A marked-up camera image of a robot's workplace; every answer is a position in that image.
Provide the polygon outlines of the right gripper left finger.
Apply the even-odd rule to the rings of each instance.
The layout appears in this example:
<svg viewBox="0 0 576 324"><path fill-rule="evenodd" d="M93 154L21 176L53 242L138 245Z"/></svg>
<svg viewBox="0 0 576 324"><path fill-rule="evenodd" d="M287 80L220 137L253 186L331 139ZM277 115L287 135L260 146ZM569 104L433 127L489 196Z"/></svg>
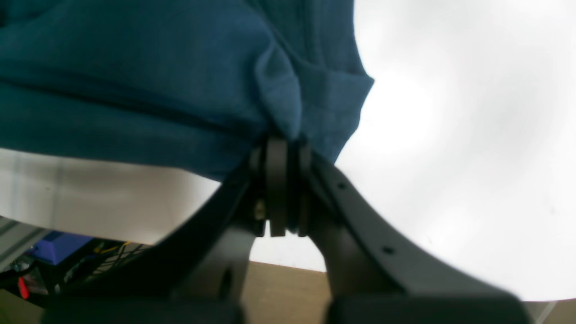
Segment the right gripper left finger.
<svg viewBox="0 0 576 324"><path fill-rule="evenodd" d="M254 240L285 236L288 142L269 138L160 244L70 290L44 324L242 324L238 297Z"/></svg>

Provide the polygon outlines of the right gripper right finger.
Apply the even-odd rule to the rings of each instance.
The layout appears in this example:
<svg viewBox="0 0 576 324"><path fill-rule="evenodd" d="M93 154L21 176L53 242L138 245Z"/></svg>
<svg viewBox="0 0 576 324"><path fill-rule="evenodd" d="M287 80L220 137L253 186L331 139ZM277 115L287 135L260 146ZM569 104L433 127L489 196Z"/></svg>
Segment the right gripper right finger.
<svg viewBox="0 0 576 324"><path fill-rule="evenodd" d="M524 305L425 252L385 221L333 164L298 150L299 226L326 264L327 324L530 324Z"/></svg>

